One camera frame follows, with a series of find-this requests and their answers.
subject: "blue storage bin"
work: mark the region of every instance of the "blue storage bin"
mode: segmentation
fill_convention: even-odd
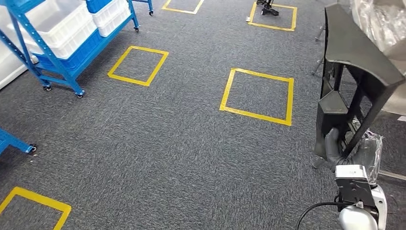
[[[86,41],[81,46],[79,46],[79,48],[68,59],[58,58],[58,60],[61,61],[62,65],[65,68],[69,70],[75,70],[86,59],[86,57],[92,53],[92,51],[97,47],[102,39],[103,37],[100,36],[99,30],[97,29],[88,37],[88,39],[86,39]],[[38,58],[38,61],[44,68],[52,68],[54,66],[51,60],[46,55],[34,55]]]
[[[86,4],[90,13],[97,13],[111,1],[112,0],[86,0]]]

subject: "gray carpet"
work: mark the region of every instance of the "gray carpet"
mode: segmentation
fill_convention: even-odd
[[[172,1],[193,10],[193,1]],[[306,207],[331,201],[334,175],[311,167],[320,79],[309,74],[323,50],[313,37],[327,2],[277,2],[298,7],[295,32],[248,25],[252,3],[205,0],[192,15],[161,10],[164,1],[154,0],[154,17],[137,3],[140,33],[129,23],[83,72],[83,99],[62,87],[45,92],[29,72],[1,90],[1,127],[37,143],[39,156],[3,152],[0,197],[20,186],[70,204],[64,230],[284,230]],[[169,52],[149,87],[107,76],[131,45]],[[120,75],[144,80],[152,71],[145,60],[156,57],[139,60],[138,52]],[[219,111],[231,68],[294,78],[292,126]],[[284,90],[283,82],[238,74],[227,105],[283,117]],[[388,135],[382,167],[405,174],[405,129],[378,127]],[[381,177],[380,184],[391,212],[387,229],[405,229],[405,182]],[[32,206],[13,200],[0,226],[56,223],[55,212]],[[321,207],[302,229],[339,229],[337,217]]]

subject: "metal stand leg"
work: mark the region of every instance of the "metal stand leg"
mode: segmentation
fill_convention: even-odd
[[[320,168],[320,166],[322,166],[324,163],[326,163],[327,161],[326,160],[324,160],[323,158],[317,158],[315,161],[313,161],[313,163],[312,163],[312,167],[314,168],[314,169],[318,169],[318,168]]]
[[[389,177],[393,177],[399,180],[403,180],[406,181],[406,176],[400,175],[400,174],[396,174],[393,172],[387,172],[387,171],[383,171],[383,170],[379,170],[379,174],[380,175],[384,175],[384,176],[389,176]]]
[[[320,68],[320,65],[324,62],[324,57],[322,57],[320,60],[317,61],[317,65],[312,71],[312,75],[315,76],[317,73],[318,68]]]
[[[315,37],[315,40],[318,42],[320,41],[320,37],[321,34],[323,33],[323,31],[326,29],[326,24],[324,24],[323,26],[320,27],[320,31],[318,32],[318,35]]]

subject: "white wall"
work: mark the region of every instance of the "white wall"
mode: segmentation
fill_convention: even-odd
[[[0,28],[14,44],[21,48],[15,32],[7,29],[6,25],[9,23],[11,23],[9,13],[5,7],[0,6]],[[0,41],[0,89],[26,70],[25,65]]]

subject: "black cable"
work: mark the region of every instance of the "black cable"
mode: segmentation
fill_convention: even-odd
[[[306,214],[308,212],[310,212],[315,207],[326,206],[326,205],[330,205],[330,206],[351,206],[353,204],[354,203],[352,203],[352,202],[323,202],[323,203],[318,203],[318,204],[312,205],[308,209],[306,209],[306,211],[304,211],[303,214],[300,216],[300,218],[297,220],[296,230],[299,230],[300,222],[302,222],[302,220],[306,216]]]

